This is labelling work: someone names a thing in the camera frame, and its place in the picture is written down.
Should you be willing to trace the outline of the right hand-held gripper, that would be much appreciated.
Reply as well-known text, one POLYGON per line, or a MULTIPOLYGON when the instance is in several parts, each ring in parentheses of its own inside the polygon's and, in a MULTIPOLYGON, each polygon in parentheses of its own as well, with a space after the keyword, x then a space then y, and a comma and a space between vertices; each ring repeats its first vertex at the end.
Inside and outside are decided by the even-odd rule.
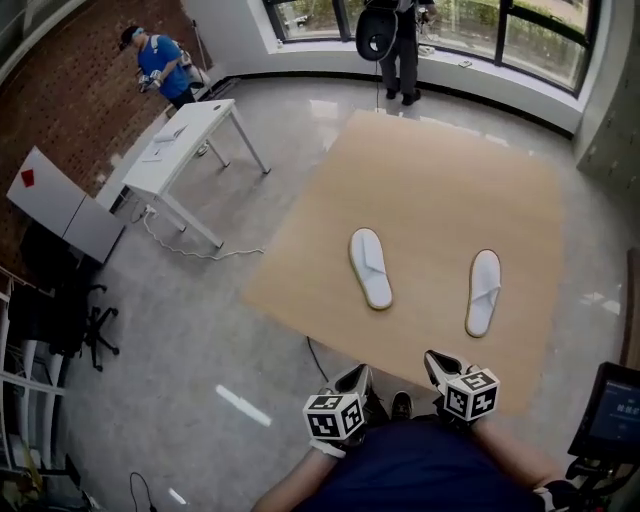
POLYGON ((434 402, 439 414, 471 425, 497 408, 500 381, 489 369, 475 370, 466 359, 436 350, 427 350, 423 362, 431 384, 441 392, 434 402), (444 384, 444 373, 465 375, 444 384))

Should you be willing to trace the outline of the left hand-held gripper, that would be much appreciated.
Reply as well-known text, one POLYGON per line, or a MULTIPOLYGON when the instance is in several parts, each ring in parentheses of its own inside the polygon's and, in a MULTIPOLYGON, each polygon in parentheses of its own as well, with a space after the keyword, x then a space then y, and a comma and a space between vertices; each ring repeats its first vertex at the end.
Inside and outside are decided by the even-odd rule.
POLYGON ((341 372, 327 383, 327 389, 346 394, 315 394, 307 399, 302 414, 312 440, 359 445, 370 428, 385 422, 383 403, 371 392, 368 365, 358 364, 341 372))

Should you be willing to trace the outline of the white slipper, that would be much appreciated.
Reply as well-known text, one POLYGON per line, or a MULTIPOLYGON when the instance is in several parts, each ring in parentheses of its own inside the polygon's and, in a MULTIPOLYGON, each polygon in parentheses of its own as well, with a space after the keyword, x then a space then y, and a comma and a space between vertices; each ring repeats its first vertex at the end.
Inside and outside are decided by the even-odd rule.
POLYGON ((376 232, 369 228, 356 230, 349 242, 349 257, 368 306, 374 310, 388 309, 393 294, 376 232))
POLYGON ((483 249, 470 267, 465 330, 471 337, 482 338, 487 334, 500 290, 500 259, 493 250, 483 249))

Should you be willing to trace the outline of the person's left forearm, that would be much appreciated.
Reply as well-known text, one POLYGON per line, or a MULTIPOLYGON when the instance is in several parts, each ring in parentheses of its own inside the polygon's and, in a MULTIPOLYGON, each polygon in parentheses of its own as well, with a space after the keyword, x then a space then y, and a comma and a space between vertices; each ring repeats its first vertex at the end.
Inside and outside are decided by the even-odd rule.
POLYGON ((311 448, 280 482, 255 503, 251 512, 291 512, 321 487, 337 463, 336 457, 311 448))

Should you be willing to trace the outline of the person's black shoe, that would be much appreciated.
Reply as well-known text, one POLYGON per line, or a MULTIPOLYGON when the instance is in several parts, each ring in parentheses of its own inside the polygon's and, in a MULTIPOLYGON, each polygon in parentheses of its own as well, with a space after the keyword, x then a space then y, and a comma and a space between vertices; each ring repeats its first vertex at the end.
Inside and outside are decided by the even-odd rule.
POLYGON ((398 391, 392 400, 391 417, 394 422, 405 421, 412 418, 413 401, 406 391, 398 391))

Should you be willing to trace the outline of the person's navy shirt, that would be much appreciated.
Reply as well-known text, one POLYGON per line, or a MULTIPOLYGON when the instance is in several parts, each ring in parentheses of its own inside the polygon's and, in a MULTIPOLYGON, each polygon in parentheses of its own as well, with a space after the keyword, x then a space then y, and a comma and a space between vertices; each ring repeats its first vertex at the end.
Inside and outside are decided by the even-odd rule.
POLYGON ((368 433, 293 512, 565 512, 576 497, 563 480, 518 483, 435 420, 406 420, 368 433))

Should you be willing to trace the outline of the wooden table with white legs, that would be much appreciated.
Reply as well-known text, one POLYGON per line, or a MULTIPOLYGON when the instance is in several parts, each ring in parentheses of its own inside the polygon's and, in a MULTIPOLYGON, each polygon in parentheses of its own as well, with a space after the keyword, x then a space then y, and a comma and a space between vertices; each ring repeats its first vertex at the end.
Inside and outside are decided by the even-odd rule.
POLYGON ((261 258, 245 300, 283 325, 424 385, 423 355, 493 371, 498 407, 528 409, 542 374, 562 273, 555 173, 521 151, 431 121, 357 111, 261 258), (349 257, 378 235, 393 294, 370 308, 349 257), (465 330, 471 263, 493 250, 501 290, 487 334, 465 330))

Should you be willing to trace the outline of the brown wooden boards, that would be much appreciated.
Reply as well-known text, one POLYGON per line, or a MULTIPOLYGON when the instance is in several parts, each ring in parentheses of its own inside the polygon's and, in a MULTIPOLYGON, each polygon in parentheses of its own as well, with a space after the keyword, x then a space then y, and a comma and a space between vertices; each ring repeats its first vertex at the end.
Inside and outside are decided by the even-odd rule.
POLYGON ((627 251, 626 310, 620 364, 640 371, 640 248, 627 251))

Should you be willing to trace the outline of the grey metal cabinet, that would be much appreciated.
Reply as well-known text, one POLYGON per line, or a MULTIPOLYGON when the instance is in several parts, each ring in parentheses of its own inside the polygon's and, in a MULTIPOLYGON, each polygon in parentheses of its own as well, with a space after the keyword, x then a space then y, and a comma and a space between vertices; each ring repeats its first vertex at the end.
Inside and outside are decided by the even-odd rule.
POLYGON ((640 200, 640 0, 611 0, 605 46, 574 141, 577 169, 640 200))

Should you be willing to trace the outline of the white desk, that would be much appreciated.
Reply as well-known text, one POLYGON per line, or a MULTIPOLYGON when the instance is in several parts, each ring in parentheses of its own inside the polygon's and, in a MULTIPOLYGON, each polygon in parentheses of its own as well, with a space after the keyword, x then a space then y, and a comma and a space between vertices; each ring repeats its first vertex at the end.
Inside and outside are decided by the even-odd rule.
POLYGON ((189 161, 195 157, 196 151, 205 143, 210 145, 223 167, 230 165, 230 160, 212 141, 214 131, 227 119, 235 126, 261 172, 270 173, 271 166, 263 158, 260 146, 247 131, 235 101, 227 99, 196 102, 181 107, 159 132, 186 125, 182 134, 173 142, 157 144, 151 140, 146 146, 163 146, 163 159, 159 162, 142 162, 140 157, 145 148, 122 179, 123 185, 158 213, 166 216, 179 231, 193 228, 216 248, 221 248, 224 242, 180 204, 171 194, 171 188, 189 161))

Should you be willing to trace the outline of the white paper stack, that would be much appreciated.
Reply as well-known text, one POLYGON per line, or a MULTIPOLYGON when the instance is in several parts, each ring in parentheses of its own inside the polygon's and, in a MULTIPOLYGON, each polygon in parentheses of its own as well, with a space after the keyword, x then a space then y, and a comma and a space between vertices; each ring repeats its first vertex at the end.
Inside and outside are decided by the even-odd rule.
POLYGON ((186 125, 171 131, 161 131, 155 134, 152 141, 157 144, 170 143, 175 141, 182 132, 187 128, 186 125))

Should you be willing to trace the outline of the black framed window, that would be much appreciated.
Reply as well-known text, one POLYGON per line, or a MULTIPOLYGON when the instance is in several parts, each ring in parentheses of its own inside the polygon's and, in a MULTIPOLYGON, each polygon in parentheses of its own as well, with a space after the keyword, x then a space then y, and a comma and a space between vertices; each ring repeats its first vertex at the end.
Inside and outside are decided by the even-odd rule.
MULTIPOLYGON (((261 0, 280 43, 353 41, 361 14, 401 0, 261 0)), ((602 0, 411 0, 421 46, 479 58, 579 95, 602 0)))

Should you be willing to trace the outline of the black round bag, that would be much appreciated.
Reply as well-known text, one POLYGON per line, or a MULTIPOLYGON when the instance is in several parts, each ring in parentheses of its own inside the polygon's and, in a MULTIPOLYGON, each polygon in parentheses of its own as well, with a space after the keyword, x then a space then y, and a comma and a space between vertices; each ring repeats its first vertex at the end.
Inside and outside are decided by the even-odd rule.
POLYGON ((398 26, 397 12, 388 7, 369 4, 359 16, 356 26, 356 49, 361 58, 379 62, 392 49, 398 26))

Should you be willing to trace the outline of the white cabinet with red mark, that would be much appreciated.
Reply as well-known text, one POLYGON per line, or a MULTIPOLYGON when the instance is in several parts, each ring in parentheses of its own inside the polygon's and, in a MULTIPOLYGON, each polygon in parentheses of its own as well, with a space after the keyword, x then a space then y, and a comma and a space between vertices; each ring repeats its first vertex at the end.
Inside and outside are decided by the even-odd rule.
POLYGON ((68 178, 38 148, 28 153, 6 197, 72 247, 104 263, 124 223, 68 178))

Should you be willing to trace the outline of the white pole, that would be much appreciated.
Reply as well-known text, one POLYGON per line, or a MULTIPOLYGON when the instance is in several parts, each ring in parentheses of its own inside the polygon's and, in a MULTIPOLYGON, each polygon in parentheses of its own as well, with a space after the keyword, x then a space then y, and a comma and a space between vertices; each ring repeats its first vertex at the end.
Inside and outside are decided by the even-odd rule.
MULTIPOLYGON (((199 53, 200 53, 200 57, 201 57, 201 61, 202 61, 202 71, 206 72, 207 71, 207 59, 205 57, 204 46, 203 46, 202 39, 201 39, 201 36, 200 36, 198 24, 197 24, 195 19, 192 19, 191 23, 192 23, 192 27, 193 27, 193 30, 194 30, 194 33, 195 33, 195 37, 196 37, 196 40, 197 40, 197 43, 198 43, 199 53)), ((212 82, 211 82, 211 78, 209 77, 209 75, 208 74, 206 74, 206 75, 207 75, 208 78, 206 80, 203 79, 203 83, 204 82, 206 83, 205 85, 206 85, 207 92, 204 94, 203 98, 211 100, 213 98, 212 82)))

